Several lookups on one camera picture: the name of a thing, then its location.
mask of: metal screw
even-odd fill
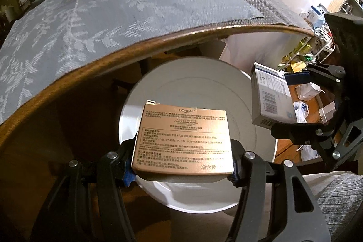
[[[117,155],[118,155],[117,152],[111,151],[111,152],[107,153],[107,158],[115,159],[117,157]]]
[[[245,157],[248,159],[254,159],[256,157],[255,153],[251,152],[251,151],[247,151],[245,153]]]
[[[291,160],[285,160],[284,161],[284,164],[285,164],[285,166],[287,166],[287,167],[293,167],[293,162],[291,161]]]
[[[334,151],[332,156],[333,156],[333,158],[335,160],[338,160],[340,158],[340,152],[339,151]]]
[[[76,159],[71,160],[71,161],[68,163],[68,165],[69,165],[70,167],[76,167],[76,166],[78,165],[78,161],[77,161]]]

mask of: white medicine box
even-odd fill
[[[276,122],[297,123],[284,74],[255,62],[251,76],[252,123],[271,129]]]

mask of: curved wooden edge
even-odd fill
[[[7,142],[16,128],[18,128],[21,123],[38,108],[50,103],[67,90],[75,87],[88,78],[95,77],[96,75],[111,71],[112,69],[121,68],[160,52],[176,49],[184,45],[213,39],[222,39],[234,34],[253,32],[285,32],[314,36],[314,33],[311,30],[293,26],[251,24],[197,27],[174,32],[162,37],[143,40],[65,74],[27,101],[0,125],[0,149],[5,147],[4,143]]]

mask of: product box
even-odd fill
[[[145,180],[208,183],[233,173],[226,111],[144,106],[131,167]]]
[[[252,71],[252,123],[268,129],[276,122],[297,123],[284,74],[256,62]]]

